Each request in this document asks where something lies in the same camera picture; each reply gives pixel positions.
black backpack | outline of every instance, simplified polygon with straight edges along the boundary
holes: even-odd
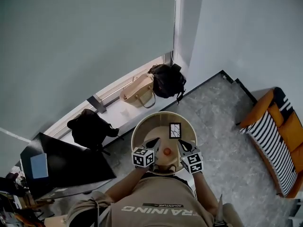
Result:
[[[84,109],[79,117],[68,121],[67,127],[71,129],[75,143],[94,151],[103,151],[105,137],[116,137],[119,133],[119,129],[113,129],[111,124],[90,109]]]
[[[180,72],[181,67],[177,64],[168,66],[165,64],[154,65],[148,73],[154,75],[153,91],[163,98],[168,98],[177,94],[177,102],[183,98],[184,84],[186,80]]]

black and white striped pillow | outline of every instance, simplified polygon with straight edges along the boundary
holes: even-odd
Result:
[[[249,134],[260,147],[276,174],[282,194],[286,196],[298,174],[271,115],[266,111],[257,122],[240,131]]]

orange ball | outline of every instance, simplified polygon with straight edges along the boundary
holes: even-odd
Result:
[[[170,148],[165,148],[163,150],[164,155],[169,156],[171,154],[171,149]]]

marble floor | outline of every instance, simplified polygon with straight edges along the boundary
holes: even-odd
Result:
[[[217,75],[166,111],[184,116],[195,128],[198,147],[204,158],[204,175],[211,189],[223,202],[234,205],[246,227],[291,226],[287,217],[293,200],[276,196],[273,181],[247,135],[239,134],[235,123],[252,109],[252,101],[237,83]],[[132,131],[106,147],[106,156],[117,178],[99,188],[106,191],[132,169]],[[56,215],[66,214],[80,194],[57,200],[51,206]]]

